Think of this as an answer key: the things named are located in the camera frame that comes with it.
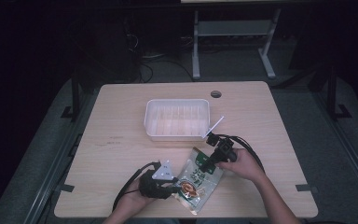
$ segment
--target right hand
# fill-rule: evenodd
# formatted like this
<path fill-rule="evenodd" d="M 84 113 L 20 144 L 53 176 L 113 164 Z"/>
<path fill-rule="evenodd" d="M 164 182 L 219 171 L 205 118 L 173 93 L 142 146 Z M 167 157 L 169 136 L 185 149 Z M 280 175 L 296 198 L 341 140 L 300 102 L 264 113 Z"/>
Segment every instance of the right hand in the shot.
<path fill-rule="evenodd" d="M 237 160 L 234 162 L 220 161 L 216 164 L 217 167 L 234 172 L 242 178 L 257 181 L 260 177 L 265 177 L 261 167 L 257 164 L 252 155 L 244 148 L 234 148 L 233 151 L 237 154 Z"/>

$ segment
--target forearm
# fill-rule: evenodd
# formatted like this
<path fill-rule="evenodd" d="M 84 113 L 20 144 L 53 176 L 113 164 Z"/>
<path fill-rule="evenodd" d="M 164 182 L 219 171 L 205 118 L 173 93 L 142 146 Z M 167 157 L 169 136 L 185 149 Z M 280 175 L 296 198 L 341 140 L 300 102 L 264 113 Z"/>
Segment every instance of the forearm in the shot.
<path fill-rule="evenodd" d="M 300 223 L 266 175 L 254 182 L 272 224 Z"/>

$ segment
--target desk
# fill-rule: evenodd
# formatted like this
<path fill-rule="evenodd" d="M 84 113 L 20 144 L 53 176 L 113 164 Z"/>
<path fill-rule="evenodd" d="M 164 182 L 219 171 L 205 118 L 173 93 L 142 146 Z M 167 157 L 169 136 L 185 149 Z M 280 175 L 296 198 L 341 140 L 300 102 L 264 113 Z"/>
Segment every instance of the desk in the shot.
<path fill-rule="evenodd" d="M 220 91 L 213 98 L 211 91 Z M 253 147 L 277 190 L 298 217 L 318 213 L 310 191 L 297 191 L 307 181 L 298 163 L 269 87 L 264 82 L 210 82 L 105 85 L 101 88 L 55 207 L 57 217 L 107 217 L 118 192 L 135 171 L 151 161 L 170 160 L 178 175 L 192 147 L 207 155 L 205 142 L 153 142 L 144 117 L 151 99 L 205 99 L 213 131 L 237 135 Z M 254 184 L 225 172 L 196 217 L 266 217 Z M 137 217 L 195 217 L 174 198 L 158 200 Z"/>

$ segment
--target floor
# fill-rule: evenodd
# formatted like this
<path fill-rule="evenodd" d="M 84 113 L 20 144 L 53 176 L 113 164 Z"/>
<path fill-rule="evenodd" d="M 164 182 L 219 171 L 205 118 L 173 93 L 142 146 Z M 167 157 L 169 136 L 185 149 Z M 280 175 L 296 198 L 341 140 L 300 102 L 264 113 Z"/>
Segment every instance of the floor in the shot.
<path fill-rule="evenodd" d="M 285 89 L 272 88 L 300 72 L 288 69 L 295 39 L 272 43 L 268 56 L 277 75 L 273 80 L 267 78 L 258 57 L 263 38 L 229 41 L 230 45 L 204 46 L 200 53 L 201 79 L 197 81 L 267 82 L 319 208 L 317 217 L 302 221 L 358 223 L 358 163 L 353 160 L 358 158 L 358 101 L 351 86 L 340 78 L 337 81 L 337 105 L 345 105 L 351 118 L 332 121 L 325 112 L 326 86 L 320 92 L 307 87 L 313 74 Z M 189 48 L 180 57 L 153 51 L 147 55 L 141 65 L 142 78 L 135 83 L 148 79 L 150 83 L 194 81 Z M 82 91 L 78 118 L 63 119 L 62 111 L 72 105 L 71 81 L 62 86 L 0 200 L 0 223 L 103 221 L 54 216 L 60 187 L 97 96 L 98 88 L 93 93 Z M 254 224 L 268 223 L 267 219 L 250 220 Z"/>

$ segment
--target clear plastic bag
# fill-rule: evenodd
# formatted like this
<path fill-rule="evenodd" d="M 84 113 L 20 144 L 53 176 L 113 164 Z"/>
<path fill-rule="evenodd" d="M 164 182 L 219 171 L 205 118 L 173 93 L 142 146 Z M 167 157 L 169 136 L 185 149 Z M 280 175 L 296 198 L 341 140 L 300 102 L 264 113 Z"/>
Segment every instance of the clear plastic bag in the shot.
<path fill-rule="evenodd" d="M 223 174 L 223 170 L 215 166 L 203 173 L 200 166 L 207 159 L 208 156 L 193 147 L 185 167 L 178 176 L 179 181 L 175 183 L 181 190 L 173 196 L 194 215 L 205 205 Z"/>

